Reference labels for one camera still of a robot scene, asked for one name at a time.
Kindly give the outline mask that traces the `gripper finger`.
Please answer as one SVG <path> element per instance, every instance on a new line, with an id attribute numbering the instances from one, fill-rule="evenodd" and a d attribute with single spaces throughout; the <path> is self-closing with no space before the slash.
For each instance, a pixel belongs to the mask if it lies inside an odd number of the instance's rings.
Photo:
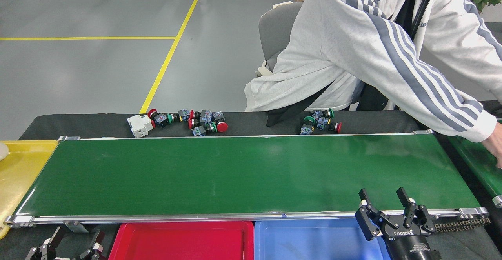
<path id="1" fill-rule="evenodd" d="M 26 260 L 61 260 L 56 249 L 65 237 L 66 229 L 57 227 L 52 237 L 46 239 L 40 246 L 34 246 L 25 257 Z"/>
<path id="2" fill-rule="evenodd" d="M 97 230 L 97 232 L 93 235 L 89 247 L 76 257 L 77 260 L 106 260 L 106 257 L 102 254 L 104 249 L 102 241 L 104 240 L 104 237 L 105 233 Z"/>

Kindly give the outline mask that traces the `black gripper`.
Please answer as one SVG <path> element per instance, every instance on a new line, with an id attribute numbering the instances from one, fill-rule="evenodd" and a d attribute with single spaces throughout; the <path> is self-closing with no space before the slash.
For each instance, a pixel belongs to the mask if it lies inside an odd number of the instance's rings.
<path id="1" fill-rule="evenodd" d="M 391 220 L 384 212 L 377 210 L 367 195 L 366 189 L 359 191 L 361 203 L 355 217 L 367 241 L 383 233 L 387 251 L 393 260 L 440 260 L 439 251 L 432 250 L 425 235 L 436 232 L 435 225 L 425 205 L 417 205 L 404 188 L 396 194 L 404 207 L 403 225 Z"/>

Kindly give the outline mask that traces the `person's right hand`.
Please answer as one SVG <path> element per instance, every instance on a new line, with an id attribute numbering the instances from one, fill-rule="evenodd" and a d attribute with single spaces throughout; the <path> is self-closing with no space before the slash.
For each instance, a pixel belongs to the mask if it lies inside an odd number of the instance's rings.
<path id="1" fill-rule="evenodd" d="M 482 141 L 482 145 L 497 159 L 496 167 L 502 168 L 502 125 L 495 124 L 491 135 Z"/>

